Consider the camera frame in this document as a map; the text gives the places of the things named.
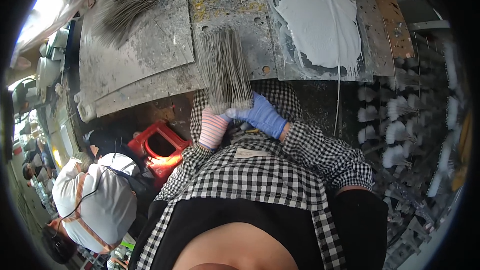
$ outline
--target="checkered shirt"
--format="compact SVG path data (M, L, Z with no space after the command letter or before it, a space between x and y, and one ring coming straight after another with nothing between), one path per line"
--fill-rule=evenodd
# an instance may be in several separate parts
M279 114L291 122L284 143L262 132L238 132L217 152L199 145L183 152L183 162L171 174L156 200L167 201L161 218L143 247L136 269L147 270L168 228L175 205L191 198L247 199L308 210L325 269L346 268L339 236L327 203L326 187L357 185L371 189L372 173L363 153L323 135L301 120L302 110L290 85L277 80L252 84ZM195 94L191 117L194 142L200 135L201 111L207 104ZM235 158L238 148L267 156Z

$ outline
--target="wooden board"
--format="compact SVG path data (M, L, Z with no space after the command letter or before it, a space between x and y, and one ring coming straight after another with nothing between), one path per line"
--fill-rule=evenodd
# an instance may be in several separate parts
M376 0L385 22L394 58L414 57L412 40L397 0Z

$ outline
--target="white paint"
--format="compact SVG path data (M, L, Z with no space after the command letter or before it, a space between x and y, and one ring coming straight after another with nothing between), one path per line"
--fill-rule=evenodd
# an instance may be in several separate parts
M280 0L276 9L288 24L302 67L301 52L313 65L336 68L340 62L348 76L358 74L362 44L356 4L350 0Z

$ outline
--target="white paper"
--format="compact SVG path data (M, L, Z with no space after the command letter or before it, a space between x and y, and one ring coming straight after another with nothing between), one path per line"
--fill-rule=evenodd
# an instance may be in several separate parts
M237 152L235 153L235 159L247 159L253 158L255 156L268 156L268 153L261 150L249 150L244 148L237 148Z

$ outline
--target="metal table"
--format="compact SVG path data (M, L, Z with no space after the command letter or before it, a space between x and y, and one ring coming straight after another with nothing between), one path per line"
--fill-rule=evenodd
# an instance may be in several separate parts
M368 40L363 42L368 45L371 53L372 61L372 74L373 75L393 75L393 56L390 49L390 42L385 32L384 19L377 9L375 0L357 0L358 14L362 14L363 26L360 29L360 33ZM276 78L277 66L279 58L276 54L277 44L272 38L272 30L269 24L269 16L266 0L188 0L189 21L191 22L191 30L193 35L200 31L206 31L215 26L231 25L237 27L240 31L242 38L242 48L247 60L247 64L250 67L250 79L268 79ZM158 10L149 11L146 14L157 15ZM158 32L154 37L158 37L163 33L162 40L170 40L173 36L173 31L162 29L161 23L153 24L153 20L145 20L144 25L157 27ZM92 54L91 50L85 50L87 47L98 48L95 40L84 38L84 32L88 31L88 25L85 21L82 28L82 42L80 49L81 60L94 60L89 57ZM131 34L135 35L136 40L151 39L151 31L149 30L132 30ZM137 49L144 48L143 45L137 45ZM95 101L97 116L101 117L110 114L115 111L119 111L134 105L142 104L151 100L185 93L200 89L204 87L204 84L199 76L198 69L195 63L185 63L189 61L186 57L188 53L193 52L193 45L188 41L188 38L180 38L176 40L176 45L173 47L173 51L177 62L182 63L177 67L167 69L161 72L151 73L150 75L142 74L141 67L138 65L130 65L130 67L121 67L122 71L130 71L131 73L139 73L139 79L128 85L122 87L113 87L107 90L96 93L96 95L90 96L91 102ZM109 58L115 62L115 65L124 65L128 61L128 54L122 56L115 52L107 54L115 54L115 59L104 56L102 58ZM102 71L102 76L105 78L113 78L118 71L115 67L103 67L95 68L95 63L92 63L90 71ZM80 73L82 77L84 69L80 67ZM285 77L287 80L302 79L301 77ZM82 84L82 91L88 92L90 95L94 91L89 92L92 89L84 87L88 84Z

